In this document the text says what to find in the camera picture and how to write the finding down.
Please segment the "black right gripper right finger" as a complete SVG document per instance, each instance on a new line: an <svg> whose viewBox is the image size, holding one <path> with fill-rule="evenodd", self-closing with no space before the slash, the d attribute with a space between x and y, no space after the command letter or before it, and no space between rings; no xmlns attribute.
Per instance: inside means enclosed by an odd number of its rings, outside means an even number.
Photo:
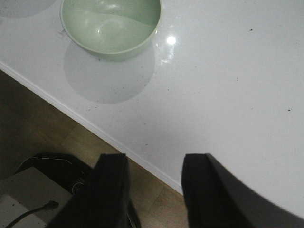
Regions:
<svg viewBox="0 0 304 228"><path fill-rule="evenodd" d="M302 228L304 220L268 201L211 154L186 154L182 191L190 228Z"/></svg>

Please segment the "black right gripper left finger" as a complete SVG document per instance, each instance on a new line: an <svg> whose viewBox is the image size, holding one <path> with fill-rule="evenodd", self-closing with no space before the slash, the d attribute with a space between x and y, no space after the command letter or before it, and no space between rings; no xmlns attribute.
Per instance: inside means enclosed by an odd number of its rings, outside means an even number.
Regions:
<svg viewBox="0 0 304 228"><path fill-rule="evenodd" d="M84 186L50 228L126 228L130 173L125 154L102 154Z"/></svg>

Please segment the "robot base on floor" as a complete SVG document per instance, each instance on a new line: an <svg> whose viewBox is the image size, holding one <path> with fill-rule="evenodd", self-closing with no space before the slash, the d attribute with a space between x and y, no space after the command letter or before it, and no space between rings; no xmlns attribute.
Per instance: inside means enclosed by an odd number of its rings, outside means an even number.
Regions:
<svg viewBox="0 0 304 228"><path fill-rule="evenodd" d="M26 159L0 182L0 226L45 228L79 190L91 167L68 154Z"/></svg>

